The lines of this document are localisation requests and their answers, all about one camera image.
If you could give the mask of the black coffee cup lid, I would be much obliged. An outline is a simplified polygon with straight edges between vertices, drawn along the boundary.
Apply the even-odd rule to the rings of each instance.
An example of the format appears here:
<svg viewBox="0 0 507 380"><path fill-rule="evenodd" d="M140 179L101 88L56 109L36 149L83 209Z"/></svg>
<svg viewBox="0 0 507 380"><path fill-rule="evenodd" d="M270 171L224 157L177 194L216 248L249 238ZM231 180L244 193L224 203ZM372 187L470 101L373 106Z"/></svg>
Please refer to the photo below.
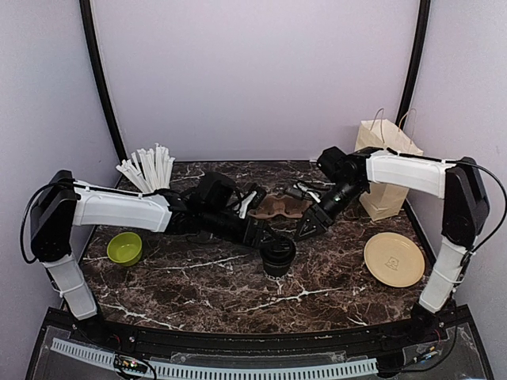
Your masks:
<svg viewBox="0 0 507 380"><path fill-rule="evenodd" d="M260 247L261 259L273 265L288 265L295 254L295 243L286 237L268 241Z"/></svg>

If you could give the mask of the black paper coffee cup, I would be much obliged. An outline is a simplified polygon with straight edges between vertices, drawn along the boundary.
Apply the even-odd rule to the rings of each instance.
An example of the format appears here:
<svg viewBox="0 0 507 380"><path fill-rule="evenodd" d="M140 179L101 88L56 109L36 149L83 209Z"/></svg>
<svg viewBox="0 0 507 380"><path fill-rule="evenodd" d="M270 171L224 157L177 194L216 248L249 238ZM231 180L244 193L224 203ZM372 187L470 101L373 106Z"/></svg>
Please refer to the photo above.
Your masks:
<svg viewBox="0 0 507 380"><path fill-rule="evenodd" d="M281 278L288 273L293 260L293 257L289 257L283 260L274 260L269 257L263 257L262 264L264 272L267 276Z"/></svg>

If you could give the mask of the brown cardboard cup carrier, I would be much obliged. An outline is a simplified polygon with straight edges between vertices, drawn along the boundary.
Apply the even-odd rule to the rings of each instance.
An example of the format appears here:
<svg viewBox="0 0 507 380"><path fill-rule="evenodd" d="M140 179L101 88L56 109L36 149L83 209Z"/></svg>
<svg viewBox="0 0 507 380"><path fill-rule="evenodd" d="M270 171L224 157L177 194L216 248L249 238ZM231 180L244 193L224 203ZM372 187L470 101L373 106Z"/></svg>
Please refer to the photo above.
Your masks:
<svg viewBox="0 0 507 380"><path fill-rule="evenodd" d="M272 219L282 216L287 219L301 219L312 204L310 200L299 200L291 196L266 196L260 205L249 211L256 219Z"/></svg>

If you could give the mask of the beige paper bag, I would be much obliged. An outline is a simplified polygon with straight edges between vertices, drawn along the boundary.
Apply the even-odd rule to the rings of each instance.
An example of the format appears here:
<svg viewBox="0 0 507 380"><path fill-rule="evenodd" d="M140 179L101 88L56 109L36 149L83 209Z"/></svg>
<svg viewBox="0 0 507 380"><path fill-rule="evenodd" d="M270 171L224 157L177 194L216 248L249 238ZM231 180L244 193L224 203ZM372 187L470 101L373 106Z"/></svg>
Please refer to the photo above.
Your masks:
<svg viewBox="0 0 507 380"><path fill-rule="evenodd" d="M355 151L365 147L391 148L393 150L423 155L411 137L406 135L395 123L383 117L384 108L380 108L372 120L361 120L358 128ZM409 192L393 184L370 185L370 192L360 196L360 203L372 221L390 218L398 215Z"/></svg>

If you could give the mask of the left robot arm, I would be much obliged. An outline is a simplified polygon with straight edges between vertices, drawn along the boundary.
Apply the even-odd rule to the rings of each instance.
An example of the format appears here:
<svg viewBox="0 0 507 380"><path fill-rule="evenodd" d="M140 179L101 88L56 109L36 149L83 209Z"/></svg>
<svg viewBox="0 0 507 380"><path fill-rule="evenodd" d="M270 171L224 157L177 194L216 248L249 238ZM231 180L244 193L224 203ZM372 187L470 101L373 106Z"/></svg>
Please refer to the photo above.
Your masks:
<svg viewBox="0 0 507 380"><path fill-rule="evenodd" d="M56 285L80 330L95 345L112 338L111 326L98 316L100 307L88 287L71 248L75 226L119 226L168 235L207 232L225 241L259 251L269 276L282 277L295 257L295 244L266 222L247 212L264 198L253 185L242 195L236 183L205 173L185 192L169 188L146 193L93 186L60 170L30 198L21 232L30 232L30 252Z"/></svg>

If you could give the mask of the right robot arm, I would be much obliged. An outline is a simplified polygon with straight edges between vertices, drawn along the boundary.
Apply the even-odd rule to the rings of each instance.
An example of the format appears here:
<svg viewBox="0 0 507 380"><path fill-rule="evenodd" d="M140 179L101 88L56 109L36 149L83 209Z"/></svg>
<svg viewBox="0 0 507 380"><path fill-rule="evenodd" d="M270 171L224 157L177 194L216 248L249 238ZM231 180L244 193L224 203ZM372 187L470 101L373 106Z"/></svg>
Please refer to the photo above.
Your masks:
<svg viewBox="0 0 507 380"><path fill-rule="evenodd" d="M317 164L333 186L306 209L295 241L324 234L371 184L392 184L443 200L440 251L418 301L427 312L440 312L482 245L477 239L490 213L482 175L490 171L469 157L444 160L379 147L346 154L332 146L322 152Z"/></svg>

